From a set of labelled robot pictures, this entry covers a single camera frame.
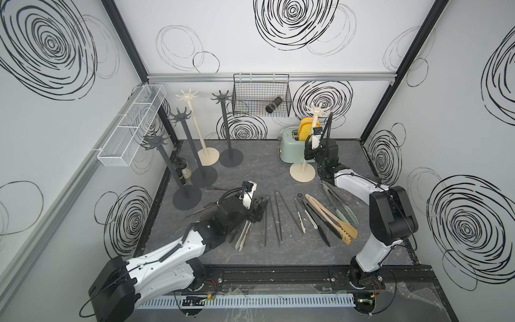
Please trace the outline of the dark grey rack stand back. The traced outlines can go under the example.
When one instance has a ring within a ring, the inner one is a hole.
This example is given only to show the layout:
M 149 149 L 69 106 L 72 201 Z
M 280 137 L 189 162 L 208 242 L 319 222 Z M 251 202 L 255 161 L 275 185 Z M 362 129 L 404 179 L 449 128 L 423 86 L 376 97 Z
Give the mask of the dark grey rack stand back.
M 234 149 L 232 147 L 232 143 L 231 143 L 231 138 L 230 138 L 230 133 L 229 133 L 229 122 L 228 122 L 227 108 L 226 108 L 226 103 L 227 103 L 227 101 L 229 101 L 229 98 L 230 98 L 229 91 L 227 91 L 226 93 L 222 93 L 221 91 L 219 91 L 218 94 L 214 93 L 213 96 L 214 96 L 213 100 L 216 101 L 217 103 L 219 103 L 221 106 L 223 124 L 225 127 L 225 139 L 227 142 L 227 149 L 220 154 L 219 160 L 220 160 L 220 163 L 224 167 L 233 168 L 233 167 L 239 166 L 243 162 L 244 156 L 240 150 Z

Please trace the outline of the dark grey rack stand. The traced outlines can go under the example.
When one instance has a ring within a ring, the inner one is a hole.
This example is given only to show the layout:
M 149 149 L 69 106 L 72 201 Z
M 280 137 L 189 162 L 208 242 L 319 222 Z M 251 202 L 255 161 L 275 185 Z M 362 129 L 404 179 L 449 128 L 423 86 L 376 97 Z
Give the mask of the dark grey rack stand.
M 226 103 L 227 103 L 227 101 L 229 101 L 229 98 L 230 98 L 229 91 L 227 91 L 226 93 L 222 93 L 221 91 L 219 91 L 218 94 L 214 93 L 213 96 L 214 96 L 213 100 L 216 101 L 217 103 L 219 103 L 221 106 L 223 124 L 225 127 L 225 139 L 227 142 L 227 149 L 220 154 L 219 160 L 220 160 L 220 163 L 224 167 L 233 168 L 233 167 L 239 166 L 243 162 L 244 156 L 240 150 L 234 149 L 232 147 L 232 143 L 231 143 L 231 138 L 230 138 L 230 133 L 229 133 L 229 122 L 228 122 L 227 108 L 226 108 Z
M 187 120 L 191 117 L 191 112 L 186 111 L 187 108 L 185 108 L 184 111 L 180 111 L 179 108 L 177 108 L 176 113 L 170 114 L 169 120 L 173 123 L 181 124 L 185 132 L 187 142 L 189 143 L 190 149 L 193 153 L 194 160 L 197 164 L 197 169 L 194 170 L 191 175 L 193 185 L 200 188 L 208 187 L 217 180 L 218 174 L 212 166 L 204 166 L 202 164 L 187 123 Z
M 146 147 L 149 149 L 155 148 L 159 151 L 161 157 L 166 163 L 167 168 L 170 171 L 170 174 L 172 175 L 172 178 L 175 180 L 178 186 L 178 189 L 172 198 L 172 202 L 175 208 L 184 211 L 191 210 L 200 203 L 202 197 L 201 190 L 197 186 L 185 185 L 182 182 L 170 157 L 167 155 L 166 150 L 164 149 L 165 144 L 165 137 L 154 135 L 148 140 Z

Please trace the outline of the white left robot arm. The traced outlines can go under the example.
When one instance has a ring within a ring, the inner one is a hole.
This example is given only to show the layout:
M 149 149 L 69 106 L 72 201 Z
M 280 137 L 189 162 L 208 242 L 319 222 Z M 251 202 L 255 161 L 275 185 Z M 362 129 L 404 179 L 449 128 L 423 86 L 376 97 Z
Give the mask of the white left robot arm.
M 199 260 L 223 244 L 246 221 L 261 221 L 267 200 L 234 195 L 187 226 L 183 236 L 153 252 L 110 259 L 88 290 L 97 321 L 125 321 L 140 305 L 173 291 L 197 290 L 206 280 Z

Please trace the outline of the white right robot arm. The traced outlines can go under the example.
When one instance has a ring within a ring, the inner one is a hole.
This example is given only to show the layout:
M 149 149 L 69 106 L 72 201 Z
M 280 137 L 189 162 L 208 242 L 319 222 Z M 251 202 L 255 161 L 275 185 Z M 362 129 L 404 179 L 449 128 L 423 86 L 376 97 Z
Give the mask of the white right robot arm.
M 418 222 L 404 188 L 375 182 L 339 162 L 338 145 L 330 138 L 332 119 L 333 114 L 329 114 L 324 128 L 312 122 L 304 159 L 315 161 L 319 178 L 330 193 L 338 197 L 336 190 L 343 189 L 368 206 L 371 234 L 351 259 L 347 273 L 352 287 L 364 289 L 377 278 L 391 251 L 417 232 Z

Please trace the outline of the slim black tongs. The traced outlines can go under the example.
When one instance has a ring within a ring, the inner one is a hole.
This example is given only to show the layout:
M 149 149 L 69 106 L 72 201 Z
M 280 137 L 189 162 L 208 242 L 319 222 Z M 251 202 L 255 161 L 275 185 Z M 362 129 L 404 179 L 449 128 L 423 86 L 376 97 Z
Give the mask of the slim black tongs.
M 292 208 L 278 190 L 273 192 L 273 204 L 279 246 L 291 251 L 299 245 L 299 239 L 304 235 L 303 229 Z

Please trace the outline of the small steel tongs white tip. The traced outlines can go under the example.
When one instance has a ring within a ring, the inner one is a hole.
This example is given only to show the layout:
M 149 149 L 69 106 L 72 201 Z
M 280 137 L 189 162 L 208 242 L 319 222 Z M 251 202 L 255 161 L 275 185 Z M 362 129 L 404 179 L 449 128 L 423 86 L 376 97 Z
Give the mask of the small steel tongs white tip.
M 301 200 L 298 197 L 295 197 L 294 200 L 295 200 L 297 217 L 300 222 L 301 232 L 303 232 L 303 233 L 307 232 L 306 225 L 304 224 L 305 221 L 307 221 L 307 223 L 311 224 L 311 226 L 314 230 L 318 230 L 318 225 L 315 223 L 315 220 L 311 217 L 310 213 L 304 207 Z

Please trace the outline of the green ringed steel tongs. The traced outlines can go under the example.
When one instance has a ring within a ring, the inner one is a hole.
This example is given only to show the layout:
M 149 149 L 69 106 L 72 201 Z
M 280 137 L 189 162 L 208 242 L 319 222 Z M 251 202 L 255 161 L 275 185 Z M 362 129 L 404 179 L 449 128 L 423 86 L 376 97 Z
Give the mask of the green ringed steel tongs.
M 325 181 L 320 181 L 320 184 L 328 197 L 331 205 L 335 208 L 335 215 L 346 224 L 358 225 L 359 221 L 354 212 L 349 207 L 348 203 L 344 201 L 333 188 Z

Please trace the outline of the tall cream utensil rack stand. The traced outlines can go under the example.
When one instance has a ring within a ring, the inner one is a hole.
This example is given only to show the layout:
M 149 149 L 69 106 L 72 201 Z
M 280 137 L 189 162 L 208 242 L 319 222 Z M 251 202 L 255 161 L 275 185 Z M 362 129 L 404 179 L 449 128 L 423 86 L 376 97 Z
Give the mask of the tall cream utensil rack stand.
M 208 147 L 205 143 L 203 133 L 201 130 L 201 126 L 198 123 L 197 115 L 196 115 L 195 109 L 193 107 L 193 100 L 198 98 L 198 92 L 197 91 L 192 92 L 191 89 L 189 89 L 189 91 L 187 93 L 185 93 L 184 91 L 181 91 L 181 94 L 180 95 L 177 94 L 176 96 L 178 97 L 178 100 L 184 101 L 190 110 L 190 115 L 191 115 L 191 118 L 193 119 L 193 123 L 194 123 L 195 129 L 197 131 L 198 139 L 200 140 L 201 147 L 202 147 L 202 149 L 199 150 L 199 152 L 198 152 L 198 156 L 200 158 L 202 165 L 203 166 L 214 165 L 219 160 L 220 153 L 216 148 Z

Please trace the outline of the black nylon tongs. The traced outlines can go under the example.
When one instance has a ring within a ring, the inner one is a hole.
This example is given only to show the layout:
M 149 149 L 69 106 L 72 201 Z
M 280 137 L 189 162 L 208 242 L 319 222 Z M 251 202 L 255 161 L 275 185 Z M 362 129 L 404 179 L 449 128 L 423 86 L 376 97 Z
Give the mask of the black nylon tongs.
M 315 220 L 315 214 L 312 212 L 311 207 L 307 204 L 307 202 L 303 199 L 303 196 L 301 193 L 297 194 L 298 199 L 300 200 L 300 204 L 302 205 L 304 212 L 306 213 L 308 220 L 311 222 L 312 226 L 317 230 L 319 233 L 321 239 L 323 242 L 327 245 L 327 247 L 330 247 L 331 244 L 329 242 L 328 237 L 326 236 L 325 232 L 323 231 L 322 227 L 317 223 Z

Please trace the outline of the wooden bamboo tongs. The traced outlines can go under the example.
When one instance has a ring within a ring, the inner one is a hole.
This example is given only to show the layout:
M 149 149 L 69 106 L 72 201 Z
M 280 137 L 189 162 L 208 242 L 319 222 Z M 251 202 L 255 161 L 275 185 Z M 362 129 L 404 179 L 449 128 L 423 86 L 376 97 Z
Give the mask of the wooden bamboo tongs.
M 358 238 L 358 231 L 352 225 L 340 220 L 313 196 L 305 194 L 304 197 L 328 228 L 345 244 L 350 245 L 352 240 Z

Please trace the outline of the yellow sponge toast slice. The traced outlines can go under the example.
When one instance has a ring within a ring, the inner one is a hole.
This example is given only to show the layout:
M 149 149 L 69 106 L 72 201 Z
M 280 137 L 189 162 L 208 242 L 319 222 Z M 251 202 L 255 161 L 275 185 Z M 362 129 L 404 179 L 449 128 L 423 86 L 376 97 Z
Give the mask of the yellow sponge toast slice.
M 305 141 L 311 133 L 313 117 L 306 117 L 300 121 L 298 129 L 298 140 Z

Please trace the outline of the dark grey rack stand middle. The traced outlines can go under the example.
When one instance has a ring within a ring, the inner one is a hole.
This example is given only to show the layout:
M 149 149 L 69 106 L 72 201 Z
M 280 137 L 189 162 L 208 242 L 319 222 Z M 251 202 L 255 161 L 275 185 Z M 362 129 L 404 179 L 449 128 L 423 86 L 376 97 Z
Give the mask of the dark grey rack stand middle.
M 217 180 L 218 174 L 212 166 L 204 166 L 202 164 L 187 123 L 187 120 L 191 117 L 191 112 L 186 111 L 187 108 L 185 108 L 184 111 L 180 111 L 179 108 L 177 108 L 176 113 L 170 114 L 169 120 L 173 123 L 181 124 L 185 132 L 187 142 L 189 143 L 190 149 L 193 153 L 194 160 L 197 164 L 197 169 L 194 170 L 191 175 L 193 185 L 200 188 L 208 187 Z

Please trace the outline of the dark grey rack stand front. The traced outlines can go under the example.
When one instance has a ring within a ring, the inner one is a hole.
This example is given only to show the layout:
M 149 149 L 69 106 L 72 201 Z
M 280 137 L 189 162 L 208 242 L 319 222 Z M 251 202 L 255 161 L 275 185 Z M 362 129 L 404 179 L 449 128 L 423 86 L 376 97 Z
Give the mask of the dark grey rack stand front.
M 184 211 L 191 210 L 200 203 L 202 197 L 201 190 L 197 186 L 185 185 L 182 182 L 170 157 L 167 155 L 166 150 L 164 149 L 165 144 L 165 137 L 154 135 L 148 140 L 146 147 L 149 149 L 155 148 L 159 151 L 161 157 L 166 163 L 167 168 L 170 171 L 170 174 L 172 175 L 172 178 L 175 180 L 178 186 L 178 189 L 172 198 L 172 202 L 175 208 Z

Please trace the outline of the small glass jar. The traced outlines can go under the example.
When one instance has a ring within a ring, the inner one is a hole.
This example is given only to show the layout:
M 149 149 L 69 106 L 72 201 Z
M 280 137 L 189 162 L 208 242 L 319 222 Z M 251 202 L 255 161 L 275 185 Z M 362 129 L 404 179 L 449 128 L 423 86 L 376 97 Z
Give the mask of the small glass jar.
M 174 161 L 174 167 L 180 180 L 185 185 L 186 181 L 188 181 L 192 176 L 192 171 L 189 167 L 188 162 L 184 158 L 177 157 Z

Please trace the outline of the black pepper grinder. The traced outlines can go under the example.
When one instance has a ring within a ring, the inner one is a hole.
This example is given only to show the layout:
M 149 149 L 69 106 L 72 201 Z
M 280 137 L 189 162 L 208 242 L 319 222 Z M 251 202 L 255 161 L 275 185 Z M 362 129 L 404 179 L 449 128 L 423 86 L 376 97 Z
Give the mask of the black pepper grinder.
M 268 114 L 273 112 L 283 103 L 284 99 L 282 96 L 277 96 L 272 102 L 268 103 L 265 110 Z

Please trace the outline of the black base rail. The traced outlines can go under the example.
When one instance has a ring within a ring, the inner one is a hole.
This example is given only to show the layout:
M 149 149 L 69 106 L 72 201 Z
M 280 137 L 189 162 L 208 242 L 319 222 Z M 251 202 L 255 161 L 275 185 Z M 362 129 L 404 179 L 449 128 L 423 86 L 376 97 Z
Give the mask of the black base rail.
M 325 266 L 259 266 L 259 265 L 205 265 L 206 279 L 215 282 L 221 290 L 229 285 L 257 284 L 314 284 L 331 287 L 334 291 L 379 291 L 390 283 L 431 283 L 437 277 L 428 265 L 386 265 L 378 272 L 358 277 L 350 265 Z

